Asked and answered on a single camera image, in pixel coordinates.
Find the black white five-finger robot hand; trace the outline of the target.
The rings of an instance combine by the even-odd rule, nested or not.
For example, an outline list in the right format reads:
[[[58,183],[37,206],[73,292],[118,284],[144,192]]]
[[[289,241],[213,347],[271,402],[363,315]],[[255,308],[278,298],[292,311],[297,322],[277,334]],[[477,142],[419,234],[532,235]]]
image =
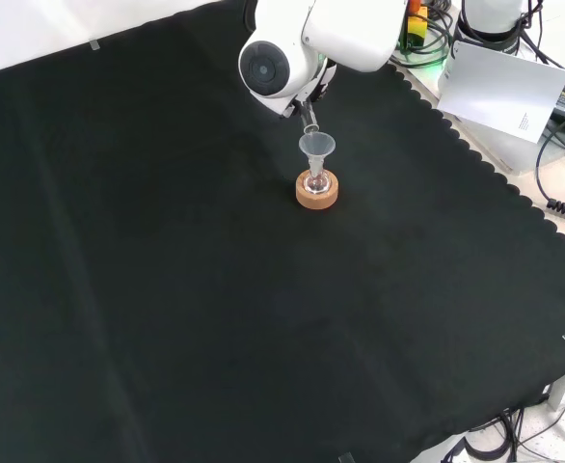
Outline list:
[[[327,57],[322,57],[322,62],[319,64],[315,76],[290,100],[282,111],[281,118],[288,119],[296,114],[301,103],[315,103],[322,99],[327,93],[329,84],[335,74],[336,62]]]

